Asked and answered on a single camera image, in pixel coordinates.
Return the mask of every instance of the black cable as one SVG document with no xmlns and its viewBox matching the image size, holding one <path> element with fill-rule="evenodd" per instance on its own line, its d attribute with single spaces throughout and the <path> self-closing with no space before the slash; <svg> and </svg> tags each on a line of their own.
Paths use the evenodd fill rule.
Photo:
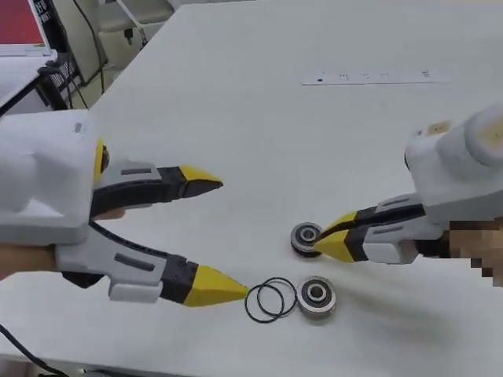
<svg viewBox="0 0 503 377">
<path fill-rule="evenodd" d="M 59 69 L 59 71 L 60 71 L 60 76 L 63 79 L 63 82 L 66 82 L 66 93 L 68 95 L 68 106 L 70 108 L 73 108 L 73 99 L 72 99 L 72 90 L 70 89 L 70 80 L 67 80 L 64 77 L 64 73 L 63 73 L 63 70 L 61 68 Z"/>
<path fill-rule="evenodd" d="M 57 375 L 59 377 L 68 377 L 66 373 L 63 373 L 59 369 L 52 368 L 45 361 L 40 360 L 38 357 L 36 357 L 33 353 L 28 351 L 25 346 L 23 346 L 17 339 L 10 333 L 9 330 L 7 330 L 2 324 L 0 324 L 0 334 L 5 336 L 9 342 L 12 343 L 13 346 L 15 346 L 29 361 L 31 361 L 33 364 L 35 364 L 37 367 L 43 369 L 44 371 L 47 371 L 49 373 L 53 373 L 54 375 Z"/>
<path fill-rule="evenodd" d="M 93 36 L 94 47 L 96 48 L 97 59 L 98 59 L 99 65 L 100 65 L 101 94 L 103 94 L 103 93 L 105 93 L 105 75 L 103 73 L 103 59 L 101 58 L 100 46 L 98 45 L 98 42 L 97 42 L 96 33 L 94 32 L 93 25 L 91 25 L 91 22 L 87 18 L 86 14 L 84 13 L 82 8 L 80 7 L 77 0 L 72 0 L 72 1 L 74 3 L 75 7 L 77 8 L 77 10 L 82 15 L 84 21 L 86 21 L 86 24 L 89 27 L 89 30 Z"/>
<path fill-rule="evenodd" d="M 87 105 L 86 100 L 84 99 L 84 96 L 82 95 L 82 92 L 80 91 L 79 86 L 77 86 L 77 84 L 75 84 L 75 79 L 74 79 L 72 72 L 71 72 L 71 69 L 70 69 L 71 65 L 72 65 L 72 58 L 73 58 L 73 60 L 75 60 L 75 56 L 72 52 L 72 48 L 70 47 L 70 42 L 68 40 L 68 33 L 66 31 L 66 27 L 64 27 L 63 23 L 61 22 L 60 17 L 57 15 L 56 7 L 54 6 L 54 4 L 52 4 L 52 10 L 54 11 L 54 13 L 56 13 L 54 15 L 55 16 L 54 19 L 57 21 L 58 26 L 60 27 L 61 31 L 63 32 L 64 44 L 65 44 L 65 47 L 67 50 L 66 64 L 67 64 L 67 68 L 68 68 L 68 79 L 66 79 L 64 77 L 63 72 L 61 72 L 61 77 L 67 84 L 68 105 L 70 106 L 70 108 L 73 108 L 72 91 L 70 89 L 70 82 L 71 82 L 73 84 L 73 86 L 75 87 L 75 90 L 77 91 L 77 94 L 79 95 L 80 100 L 82 101 L 83 105 L 86 107 L 86 109 L 89 110 L 89 106 Z M 98 60 L 100 60 L 100 68 L 102 68 L 101 56 L 100 56 L 98 47 L 97 47 L 97 54 L 98 54 Z M 105 91 L 105 81 L 104 81 L 104 78 L 102 78 L 101 92 L 104 93 L 104 91 Z"/>
</svg>

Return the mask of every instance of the black rubber ring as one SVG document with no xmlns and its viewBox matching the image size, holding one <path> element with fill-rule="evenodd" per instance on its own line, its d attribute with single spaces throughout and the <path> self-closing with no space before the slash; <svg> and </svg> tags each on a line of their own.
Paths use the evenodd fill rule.
<svg viewBox="0 0 503 377">
<path fill-rule="evenodd" d="M 286 284 L 288 284 L 290 286 L 290 288 L 292 289 L 292 292 L 293 292 L 293 303 L 292 303 L 292 306 L 290 306 L 288 308 L 288 310 L 286 310 L 286 311 L 283 311 L 283 309 L 284 309 L 283 308 L 279 313 L 272 313 L 272 312 L 270 312 L 269 310 L 265 309 L 263 307 L 262 303 L 260 302 L 260 293 L 262 292 L 262 288 L 265 287 L 266 285 L 270 285 L 269 283 L 273 283 L 274 281 L 283 281 L 283 282 L 285 282 Z M 296 308 L 297 301 L 298 301 L 298 297 L 297 297 L 296 287 L 293 285 L 293 283 L 290 280 L 285 279 L 284 277 L 271 277 L 271 278 L 267 279 L 266 281 L 264 281 L 260 285 L 260 288 L 257 291 L 257 303 L 259 304 L 260 310 L 262 310 L 262 312 L 264 314 L 267 314 L 268 316 L 270 316 L 272 318 L 275 318 L 275 317 L 282 318 L 282 317 L 286 317 L 287 315 L 289 315 Z"/>
<path fill-rule="evenodd" d="M 275 320 L 279 320 L 281 317 L 273 317 L 271 318 L 270 320 L 261 320 L 257 317 L 254 317 L 251 313 L 250 313 L 250 309 L 248 308 L 248 299 L 250 298 L 250 294 L 257 290 L 257 289 L 260 289 L 261 287 L 268 287 L 270 289 L 272 289 L 273 291 L 275 291 L 281 298 L 281 311 L 280 313 L 283 313 L 283 310 L 285 310 L 285 297 L 283 297 L 283 294 L 281 293 L 281 291 L 279 289 L 277 289 L 275 286 L 273 285 L 270 285 L 270 284 L 259 284 L 259 285 L 255 285 L 254 287 L 252 287 L 248 293 L 246 294 L 246 297 L 244 298 L 244 310 L 246 310 L 246 314 L 256 323 L 258 324 L 271 324 L 273 323 Z"/>
</svg>

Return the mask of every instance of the yellow fingertip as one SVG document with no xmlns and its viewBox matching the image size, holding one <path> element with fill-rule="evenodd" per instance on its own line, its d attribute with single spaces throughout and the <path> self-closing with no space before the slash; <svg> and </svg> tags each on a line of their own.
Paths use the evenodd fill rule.
<svg viewBox="0 0 503 377">
<path fill-rule="evenodd" d="M 338 259 L 342 262 L 354 262 L 351 253 L 347 249 L 344 240 L 347 235 L 347 230 L 334 232 L 313 245 L 313 250 L 318 253 L 328 255 L 329 257 Z"/>
<path fill-rule="evenodd" d="M 94 157 L 94 182 L 98 182 L 101 176 L 101 162 L 103 161 L 103 141 L 96 141 L 96 155 Z"/>
<path fill-rule="evenodd" d="M 248 288 L 227 275 L 205 265 L 199 265 L 192 289 L 187 295 L 184 306 L 210 306 L 224 302 L 242 300 Z"/>
<path fill-rule="evenodd" d="M 198 169 L 196 167 L 191 167 L 190 165 L 181 165 L 180 170 L 182 171 L 185 179 L 187 181 L 215 181 L 222 182 L 220 178 L 217 178 L 208 172 Z"/>
</svg>

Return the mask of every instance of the white table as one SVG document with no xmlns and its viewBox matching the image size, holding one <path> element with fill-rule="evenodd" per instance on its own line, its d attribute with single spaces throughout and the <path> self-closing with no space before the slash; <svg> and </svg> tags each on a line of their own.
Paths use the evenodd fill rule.
<svg viewBox="0 0 503 377">
<path fill-rule="evenodd" d="M 467 261 L 408 266 L 320 259 L 294 225 L 413 190 L 412 129 L 463 119 L 503 95 L 501 10 L 333 0 L 182 7 L 98 101 L 112 157 L 191 163 L 225 187 L 136 210 L 112 230 L 213 265 L 244 284 L 312 274 L 336 285 L 334 320 L 271 325 L 241 302 L 186 309 L 108 302 L 59 276 L 0 284 L 0 319 L 40 357 L 211 377 L 501 376 L 503 291 Z M 319 69 L 452 75 L 443 85 L 305 87 Z M 0 339 L 0 354 L 16 350 Z"/>
</svg>

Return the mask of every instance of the human hand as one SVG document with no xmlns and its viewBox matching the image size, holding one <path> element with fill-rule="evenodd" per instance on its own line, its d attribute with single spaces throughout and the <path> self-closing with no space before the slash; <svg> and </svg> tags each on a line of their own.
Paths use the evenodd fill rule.
<svg viewBox="0 0 503 377">
<path fill-rule="evenodd" d="M 125 210 L 112 210 L 94 220 L 113 220 L 124 215 Z M 56 270 L 56 259 L 51 247 L 0 244 L 0 280 L 14 273 Z"/>
<path fill-rule="evenodd" d="M 503 218 L 495 221 L 455 221 L 450 224 L 451 258 L 469 258 L 472 268 L 503 287 Z"/>
</svg>

